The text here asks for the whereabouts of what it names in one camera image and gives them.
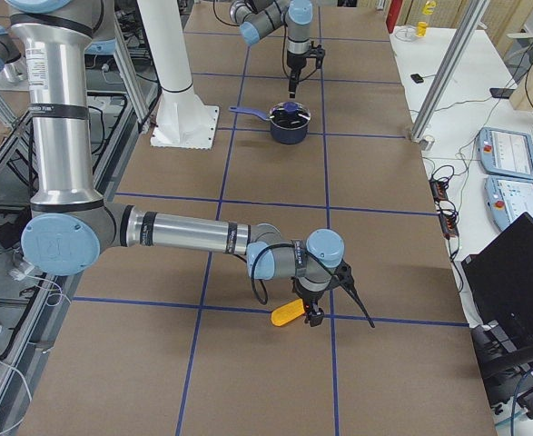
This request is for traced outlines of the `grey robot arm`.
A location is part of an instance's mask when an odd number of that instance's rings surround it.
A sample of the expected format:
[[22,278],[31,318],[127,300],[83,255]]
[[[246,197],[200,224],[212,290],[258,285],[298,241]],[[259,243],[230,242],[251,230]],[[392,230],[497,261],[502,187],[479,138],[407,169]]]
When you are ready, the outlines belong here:
[[322,45],[311,40],[311,23],[314,17],[312,1],[271,0],[232,1],[230,18],[239,26],[248,46],[258,44],[263,38],[283,27],[286,31],[286,66],[290,69],[289,97],[295,98],[301,82],[302,70],[309,59],[315,60],[314,71],[320,70],[326,55]]
[[25,45],[38,189],[21,236],[25,258],[45,273],[74,275],[105,250],[135,244],[171,246],[243,258],[252,281],[289,278],[301,315],[316,326],[320,298],[350,289],[344,243],[319,229],[288,240],[273,225],[210,221],[106,201],[96,190],[84,56],[114,39],[110,1],[12,1],[10,21]]

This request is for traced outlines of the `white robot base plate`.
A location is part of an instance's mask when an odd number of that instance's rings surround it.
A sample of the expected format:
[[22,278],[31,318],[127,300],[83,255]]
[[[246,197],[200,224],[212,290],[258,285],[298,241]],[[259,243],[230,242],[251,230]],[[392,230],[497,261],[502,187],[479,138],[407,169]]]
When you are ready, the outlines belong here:
[[209,150],[217,130],[220,108],[195,105],[188,108],[161,102],[151,137],[153,147]]

